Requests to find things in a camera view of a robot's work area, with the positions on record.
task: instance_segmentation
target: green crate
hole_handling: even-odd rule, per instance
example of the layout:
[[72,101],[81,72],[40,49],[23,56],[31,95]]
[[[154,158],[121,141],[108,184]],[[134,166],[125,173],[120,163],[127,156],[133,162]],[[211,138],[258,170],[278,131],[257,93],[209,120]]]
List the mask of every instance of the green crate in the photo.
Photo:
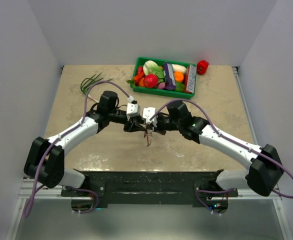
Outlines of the green crate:
[[[169,60],[162,60],[157,58],[149,58],[149,57],[138,57],[135,64],[135,69],[133,72],[133,77],[137,75],[138,67],[143,66],[146,61],[152,60],[159,66],[162,66],[165,62],[168,62],[170,64],[178,64],[184,67],[188,67],[189,65],[197,66],[193,63],[186,63],[186,62],[179,62],[179,61],[169,61]],[[147,88],[147,87],[140,87],[136,86],[134,87],[134,83],[131,84],[131,88],[133,89],[133,92],[137,93],[143,93],[143,94],[153,94],[153,95],[159,95],[159,96],[166,96],[171,98],[179,98],[179,99],[191,99],[196,94],[196,89],[194,89],[194,93],[184,93],[184,92],[177,92],[177,91],[168,91],[168,90],[162,90],[162,89],[156,89],[156,88]]]

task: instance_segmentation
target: carrot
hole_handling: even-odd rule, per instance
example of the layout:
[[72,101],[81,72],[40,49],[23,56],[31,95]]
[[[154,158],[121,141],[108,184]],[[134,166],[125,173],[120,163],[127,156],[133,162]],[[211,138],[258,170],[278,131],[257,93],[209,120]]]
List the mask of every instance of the carrot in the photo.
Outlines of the carrot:
[[143,78],[143,76],[145,75],[145,73],[142,71],[142,72],[140,72],[139,74],[137,74],[134,78],[133,78],[133,80],[134,80],[134,82],[137,84],[137,83],[139,83],[139,81],[141,80],[141,78]]
[[183,75],[182,72],[180,71],[176,71],[174,73],[174,79],[179,82],[179,83],[183,83],[183,80],[185,79],[185,76]]
[[138,82],[139,87],[144,87],[145,86],[145,78],[142,77],[141,80]]

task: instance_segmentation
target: marble tabletop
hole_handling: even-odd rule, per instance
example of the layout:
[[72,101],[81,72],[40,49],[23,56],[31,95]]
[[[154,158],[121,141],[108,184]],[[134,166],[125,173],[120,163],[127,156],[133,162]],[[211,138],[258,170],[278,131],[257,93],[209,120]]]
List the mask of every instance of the marble tabletop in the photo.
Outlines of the marble tabletop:
[[[133,92],[126,83],[133,71],[134,65],[65,65],[45,137],[65,130],[82,117],[84,95],[80,84],[94,74],[102,73],[105,79],[113,78],[113,82],[134,96],[141,109],[158,109],[172,99]],[[210,65],[205,75],[197,75],[196,81],[196,95],[191,100],[204,108],[218,128],[252,143],[231,66]],[[105,90],[117,92],[120,105],[127,104],[126,96],[110,84],[96,86],[91,95],[99,99]],[[87,108],[93,103],[88,100]],[[193,116],[204,117],[195,106],[186,104]],[[153,133],[151,146],[146,145],[143,132],[124,132],[123,125],[110,123],[100,133],[75,147],[65,157],[65,166],[80,171],[216,171],[243,168],[213,148],[184,139],[179,132],[167,132],[165,136]]]

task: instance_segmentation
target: cabbage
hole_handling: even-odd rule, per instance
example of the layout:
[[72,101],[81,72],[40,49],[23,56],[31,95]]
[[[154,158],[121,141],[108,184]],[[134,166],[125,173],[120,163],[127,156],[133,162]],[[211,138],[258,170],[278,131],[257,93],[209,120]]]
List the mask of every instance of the cabbage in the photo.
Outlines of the cabbage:
[[154,74],[159,79],[163,79],[165,76],[163,74],[162,69],[154,62],[154,61],[146,61],[143,65],[143,72],[145,75]]

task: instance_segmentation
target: wall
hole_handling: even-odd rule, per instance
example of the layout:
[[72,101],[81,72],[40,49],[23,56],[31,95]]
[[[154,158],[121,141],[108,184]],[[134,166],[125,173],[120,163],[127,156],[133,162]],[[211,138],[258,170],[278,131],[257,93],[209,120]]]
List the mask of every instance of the wall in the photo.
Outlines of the wall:
[[25,0],[0,0],[0,239],[32,140],[43,134],[60,66]]
[[[278,0],[247,57],[240,78],[259,144],[271,143],[293,172],[293,0]],[[289,177],[281,191],[293,195]],[[284,199],[293,231],[293,199]]]
[[138,56],[238,66],[276,0],[28,0],[63,64]]

